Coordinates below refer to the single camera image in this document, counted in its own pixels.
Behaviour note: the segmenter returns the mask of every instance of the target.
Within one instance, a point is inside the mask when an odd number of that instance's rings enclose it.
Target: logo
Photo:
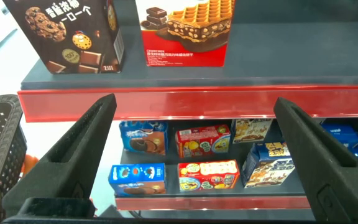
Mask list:
[[[338,129],[332,129],[332,130],[329,130],[330,132],[335,132],[335,133],[338,133],[338,132],[341,132],[341,129],[338,128]]]
[[[117,167],[115,167],[112,171],[112,179],[113,180],[117,180],[118,177],[117,177]]]

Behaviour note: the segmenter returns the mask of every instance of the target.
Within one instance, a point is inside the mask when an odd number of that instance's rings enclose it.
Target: chocolate box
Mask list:
[[[121,71],[113,0],[4,0],[51,73]]]
[[[215,125],[177,131],[175,135],[180,158],[224,153],[229,150],[230,130]]]
[[[270,129],[273,119],[234,119],[232,132],[233,143],[263,141]]]
[[[254,143],[242,166],[245,188],[280,185],[295,169],[285,142]]]
[[[165,165],[113,165],[109,183],[117,196],[164,194]]]
[[[235,0],[135,0],[146,64],[223,67]]]
[[[168,124],[163,121],[123,121],[119,125],[124,150],[165,155]]]
[[[236,160],[178,164],[181,191],[232,189],[239,175]]]

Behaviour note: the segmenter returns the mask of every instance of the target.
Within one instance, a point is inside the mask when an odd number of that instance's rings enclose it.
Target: chocolate bar image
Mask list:
[[[140,25],[142,27],[145,27],[146,29],[151,29],[151,30],[159,30],[159,29],[167,27],[167,23],[160,25],[160,24],[155,24],[153,22],[149,22],[149,21],[142,21],[140,23]]]
[[[150,9],[146,9],[147,14],[152,17],[161,18],[167,16],[167,12],[159,7],[151,7]]]
[[[99,69],[85,65],[78,66],[78,73],[98,73]]]
[[[47,63],[47,69],[52,73],[60,73],[65,68],[66,68],[66,66],[60,65],[56,62],[48,61],[48,63]]]
[[[94,53],[94,52],[87,52],[87,51],[81,51],[81,64],[86,65],[94,65],[96,67],[99,67],[100,59],[102,57],[102,54]]]
[[[147,21],[152,22],[154,24],[162,25],[167,21],[167,18],[165,16],[161,18],[147,16]]]
[[[98,73],[102,54],[95,52],[81,51],[78,73]]]

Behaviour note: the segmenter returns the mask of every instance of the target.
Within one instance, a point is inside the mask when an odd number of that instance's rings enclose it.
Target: gray shelf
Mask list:
[[[133,0],[115,1],[126,46],[120,74],[50,74],[22,90],[358,84],[358,1],[238,1],[224,68],[146,67]]]
[[[292,172],[282,185],[273,187],[256,187],[244,189],[241,179],[237,181],[233,189],[226,190],[203,190],[194,192],[180,192],[177,164],[180,162],[203,162],[221,161],[226,159],[236,159],[238,166],[241,167],[252,147],[252,143],[233,144],[230,146],[229,153],[215,154],[208,157],[192,157],[180,159],[177,156],[175,145],[175,132],[180,129],[195,128],[198,126],[209,126],[215,124],[228,124],[231,120],[214,121],[171,121],[169,122],[170,144],[166,156],[143,154],[136,152],[122,152],[121,164],[145,164],[164,162],[166,165],[167,193],[162,195],[145,195],[145,197],[207,197],[207,196],[304,196],[302,184],[298,178],[296,170]],[[282,135],[278,123],[274,121],[265,138],[267,142],[282,141]]]

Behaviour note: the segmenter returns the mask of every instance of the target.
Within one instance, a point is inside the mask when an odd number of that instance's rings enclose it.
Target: packaging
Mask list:
[[[229,151],[230,130],[227,125],[215,125],[177,131],[175,135],[180,158],[205,156]]]
[[[124,43],[112,0],[4,2],[51,73],[121,71]]]
[[[181,191],[232,189],[239,175],[236,160],[178,164]]]
[[[322,124],[321,126],[348,149],[358,144],[357,133],[350,125]]]
[[[163,121],[123,121],[119,124],[124,150],[165,155],[168,124]]]
[[[165,165],[113,165],[109,183],[117,196],[164,194]]]
[[[147,66],[223,67],[235,0],[135,0]]]
[[[270,129],[273,119],[234,119],[232,132],[235,133],[233,144],[263,141]]]
[[[242,166],[245,188],[281,185],[295,169],[285,142],[254,143]]]

